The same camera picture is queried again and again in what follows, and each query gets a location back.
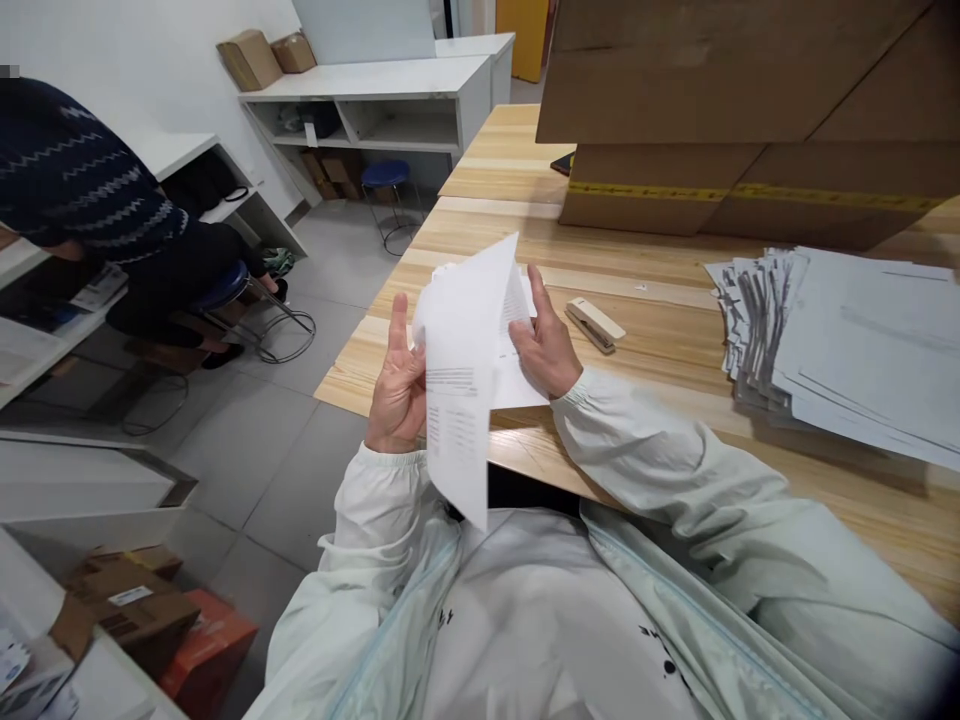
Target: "packing tape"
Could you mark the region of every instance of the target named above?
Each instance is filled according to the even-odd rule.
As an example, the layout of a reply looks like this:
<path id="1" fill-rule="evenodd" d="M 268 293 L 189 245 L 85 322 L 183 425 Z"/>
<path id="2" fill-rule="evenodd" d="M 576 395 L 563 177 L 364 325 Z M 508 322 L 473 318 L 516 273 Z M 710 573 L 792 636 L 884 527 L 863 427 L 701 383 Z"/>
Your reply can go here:
<path id="1" fill-rule="evenodd" d="M 872 193 L 835 192 L 808 188 L 784 188 L 763 183 L 740 183 L 731 190 L 714 188 L 680 188 L 662 185 L 614 185 L 612 183 L 571 182 L 570 192 L 578 195 L 643 198 L 647 200 L 693 200 L 720 202 L 725 197 L 739 200 L 780 200 L 810 205 L 875 208 L 900 212 L 926 212 L 949 198 L 910 195 L 878 195 Z"/>
<path id="2" fill-rule="evenodd" d="M 633 197 L 647 200 L 698 200 L 720 202 L 726 190 L 706 188 L 675 188 L 662 185 L 611 185 L 610 183 L 571 182 L 570 192 L 580 195 L 606 195 L 608 197 Z"/>

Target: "hand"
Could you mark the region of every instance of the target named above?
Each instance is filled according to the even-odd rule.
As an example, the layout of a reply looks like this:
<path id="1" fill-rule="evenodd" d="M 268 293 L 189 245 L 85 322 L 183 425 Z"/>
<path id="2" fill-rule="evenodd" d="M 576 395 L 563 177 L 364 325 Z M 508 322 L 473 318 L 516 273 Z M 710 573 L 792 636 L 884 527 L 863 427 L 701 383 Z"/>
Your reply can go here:
<path id="1" fill-rule="evenodd" d="M 375 452 L 399 455 L 417 448 L 427 419 L 425 349 L 407 345 L 407 296 L 394 296 L 383 370 L 373 389 L 370 423 L 364 444 Z"/>
<path id="2" fill-rule="evenodd" d="M 533 289 L 533 304 L 537 308 L 537 317 L 533 318 L 534 332 L 531 333 L 521 322 L 512 322 L 510 338 L 520 353 L 523 369 L 549 393 L 551 400 L 556 400 L 577 384 L 583 374 L 583 365 L 573 349 L 570 331 L 553 311 L 537 266 L 528 265 L 527 275 Z"/>

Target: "beige stapler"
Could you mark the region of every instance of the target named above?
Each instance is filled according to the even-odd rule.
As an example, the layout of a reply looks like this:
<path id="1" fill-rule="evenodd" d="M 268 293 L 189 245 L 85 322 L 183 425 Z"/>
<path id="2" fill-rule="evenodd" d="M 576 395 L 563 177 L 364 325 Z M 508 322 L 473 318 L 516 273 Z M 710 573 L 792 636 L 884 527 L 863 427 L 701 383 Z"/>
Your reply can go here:
<path id="1" fill-rule="evenodd" d="M 627 334 L 596 305 L 583 298 L 574 298 L 567 303 L 567 315 L 604 355 L 616 350 L 616 341 Z"/>

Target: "patterned sweater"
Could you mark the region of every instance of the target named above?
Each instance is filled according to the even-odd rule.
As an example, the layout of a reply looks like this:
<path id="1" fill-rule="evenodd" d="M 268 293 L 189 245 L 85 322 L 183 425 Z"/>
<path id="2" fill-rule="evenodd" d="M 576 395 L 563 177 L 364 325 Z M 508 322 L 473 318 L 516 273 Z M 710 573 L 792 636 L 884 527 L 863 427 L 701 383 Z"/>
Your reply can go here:
<path id="1" fill-rule="evenodd" d="M 166 200 L 132 150 L 69 95 L 31 83 L 59 108 L 44 126 L 0 108 L 0 222 L 52 248 L 76 240 L 120 265 L 156 255 L 197 220 Z"/>

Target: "stack of papers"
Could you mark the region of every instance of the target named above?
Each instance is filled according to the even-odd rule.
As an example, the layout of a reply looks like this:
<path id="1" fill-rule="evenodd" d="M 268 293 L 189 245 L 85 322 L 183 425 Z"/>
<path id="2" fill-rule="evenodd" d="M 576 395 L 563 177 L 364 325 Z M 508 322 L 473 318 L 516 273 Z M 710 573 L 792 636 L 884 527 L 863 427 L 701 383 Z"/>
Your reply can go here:
<path id="1" fill-rule="evenodd" d="M 952 270 L 811 248 L 706 269 L 738 403 L 960 471 Z"/>
<path id="2" fill-rule="evenodd" d="M 437 490 L 482 530 L 490 411 L 548 404 L 524 374 L 507 331 L 519 320 L 532 332 L 535 315 L 516 251 L 514 233 L 438 268 L 413 319 L 414 344 L 427 348 L 427 470 Z"/>

